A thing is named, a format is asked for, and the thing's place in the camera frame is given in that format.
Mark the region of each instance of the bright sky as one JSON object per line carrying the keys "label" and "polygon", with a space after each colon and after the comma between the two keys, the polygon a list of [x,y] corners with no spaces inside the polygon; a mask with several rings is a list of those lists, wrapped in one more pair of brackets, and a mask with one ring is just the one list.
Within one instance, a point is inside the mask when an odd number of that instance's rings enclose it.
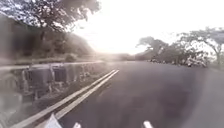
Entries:
{"label": "bright sky", "polygon": [[171,43],[175,33],[224,27],[223,0],[101,0],[101,10],[84,29],[84,37],[99,52],[138,53],[141,37],[153,36]]}

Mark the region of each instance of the white lane line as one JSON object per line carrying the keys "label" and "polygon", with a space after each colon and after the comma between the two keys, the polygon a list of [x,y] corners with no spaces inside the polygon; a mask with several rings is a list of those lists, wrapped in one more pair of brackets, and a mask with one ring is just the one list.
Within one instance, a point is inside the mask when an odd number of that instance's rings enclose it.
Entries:
{"label": "white lane line", "polygon": [[[119,70],[117,70],[116,72],[114,72],[113,74],[111,74],[109,77],[107,77],[106,79],[104,79],[103,81],[101,81],[98,85],[96,85],[94,88],[92,88],[91,90],[89,90],[87,93],[83,94],[80,98],[78,98],[77,100],[75,100],[74,102],[72,102],[71,104],[69,104],[68,106],[66,106],[62,110],[60,110],[59,112],[57,112],[55,114],[56,119],[58,119],[58,120],[61,119],[65,114],[67,114],[69,111],[71,111],[72,109],[74,109],[77,105],[79,105],[82,101],[84,101],[89,95],[91,95],[98,88],[100,88],[102,85],[104,85],[117,72],[119,72]],[[47,120],[43,121],[42,123],[40,123],[39,125],[37,125],[35,128],[44,128],[44,126],[46,124],[46,121]]]}
{"label": "white lane line", "polygon": [[58,103],[42,110],[41,112],[11,126],[10,128],[23,128],[26,127],[32,123],[34,123],[35,121],[37,121],[38,119],[42,118],[43,116],[47,115],[48,113],[52,112],[53,110],[55,110],[56,108],[60,107],[61,105],[63,105],[64,103],[68,102],[69,100],[73,99],[74,97],[76,97],[77,95],[81,94],[82,92],[86,91],[87,89],[89,89],[90,87],[92,87],[93,85],[95,85],[96,83],[100,82],[101,80],[105,79],[106,77],[108,77],[111,73],[115,72],[115,70],[112,70],[111,72],[109,72],[108,74],[104,75],[103,77],[99,78],[98,80],[96,80],[95,82],[93,82],[92,84],[82,88],[81,90],[69,95],[68,97],[64,98],[63,100],[59,101]]}

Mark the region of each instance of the vegetation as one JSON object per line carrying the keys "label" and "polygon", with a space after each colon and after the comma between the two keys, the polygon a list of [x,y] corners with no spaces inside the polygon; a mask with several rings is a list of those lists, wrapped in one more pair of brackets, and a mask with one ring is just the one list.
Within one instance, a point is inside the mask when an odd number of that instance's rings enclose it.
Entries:
{"label": "vegetation", "polygon": [[220,68],[221,52],[224,44],[224,30],[215,28],[206,28],[205,30],[191,31],[189,33],[179,34],[181,37],[179,42],[188,42],[191,45],[194,43],[206,44],[215,52],[217,66]]}
{"label": "vegetation", "polygon": [[186,64],[188,58],[203,58],[206,53],[189,46],[187,43],[176,42],[171,45],[153,37],[144,37],[139,41],[139,45],[147,46],[144,53],[138,54],[138,60],[152,60],[159,62]]}
{"label": "vegetation", "polygon": [[1,39],[7,39],[0,43],[0,55],[31,59],[89,55],[93,50],[72,32],[77,20],[87,20],[88,13],[98,10],[96,0],[2,0],[0,25],[8,27],[1,30]]}

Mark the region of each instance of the tree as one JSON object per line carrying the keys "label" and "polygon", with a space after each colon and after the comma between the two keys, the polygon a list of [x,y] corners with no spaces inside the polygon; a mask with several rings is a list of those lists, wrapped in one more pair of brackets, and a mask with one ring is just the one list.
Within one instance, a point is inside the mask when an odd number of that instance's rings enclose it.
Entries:
{"label": "tree", "polygon": [[137,59],[156,59],[167,63],[186,64],[188,58],[197,59],[204,52],[184,42],[175,42],[171,45],[153,37],[141,38],[138,45],[147,46],[144,53],[138,54]]}
{"label": "tree", "polygon": [[215,28],[206,28],[205,30],[191,31],[189,33],[181,33],[179,42],[204,43],[216,54],[217,66],[220,68],[220,55],[222,45],[224,44],[224,30]]}
{"label": "tree", "polygon": [[89,12],[99,10],[97,0],[1,0],[0,12],[42,29],[41,40],[47,29],[73,31],[77,20],[88,19]]}
{"label": "tree", "polygon": [[159,53],[161,53],[164,47],[168,46],[168,44],[163,42],[162,40],[154,39],[151,36],[141,38],[137,46],[139,45],[147,46],[146,51],[148,53],[150,52],[152,56],[158,55]]}

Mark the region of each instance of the road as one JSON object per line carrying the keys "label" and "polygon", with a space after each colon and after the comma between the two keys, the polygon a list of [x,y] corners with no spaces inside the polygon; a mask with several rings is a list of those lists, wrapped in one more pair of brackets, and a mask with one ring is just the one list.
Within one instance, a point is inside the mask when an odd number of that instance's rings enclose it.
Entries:
{"label": "road", "polygon": [[223,73],[147,62],[111,64],[120,70],[59,120],[64,128],[223,128]]}

